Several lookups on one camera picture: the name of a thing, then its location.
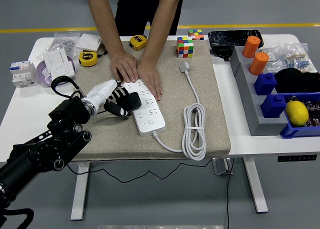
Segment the person's left hand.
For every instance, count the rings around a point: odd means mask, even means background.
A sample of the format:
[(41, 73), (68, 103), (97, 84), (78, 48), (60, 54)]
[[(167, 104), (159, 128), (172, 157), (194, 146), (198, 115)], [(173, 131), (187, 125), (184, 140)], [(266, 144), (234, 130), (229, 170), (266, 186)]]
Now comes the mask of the person's left hand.
[(142, 61), (137, 67), (137, 73), (147, 86), (148, 90), (155, 97), (156, 101), (159, 102), (163, 94), (163, 87), (156, 65), (151, 62)]

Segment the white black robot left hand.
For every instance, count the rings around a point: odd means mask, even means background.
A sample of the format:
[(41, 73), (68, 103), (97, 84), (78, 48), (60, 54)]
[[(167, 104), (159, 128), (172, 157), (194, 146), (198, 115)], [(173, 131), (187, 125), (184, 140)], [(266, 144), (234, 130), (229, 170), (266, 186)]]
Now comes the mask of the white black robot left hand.
[(81, 99), (91, 118), (98, 114), (100, 106), (103, 106), (107, 112), (118, 117), (130, 117), (132, 115), (116, 103), (108, 101), (108, 98), (115, 89), (121, 85), (122, 83), (115, 79), (102, 82), (94, 86), (92, 90)]

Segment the person's right hand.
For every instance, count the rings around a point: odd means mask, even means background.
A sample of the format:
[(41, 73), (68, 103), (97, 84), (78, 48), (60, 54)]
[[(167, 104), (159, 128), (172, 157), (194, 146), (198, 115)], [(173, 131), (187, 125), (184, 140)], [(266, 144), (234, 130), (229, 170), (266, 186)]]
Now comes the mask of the person's right hand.
[(126, 52), (116, 52), (110, 56), (110, 69), (119, 82), (134, 83), (138, 80), (137, 64), (137, 59)]

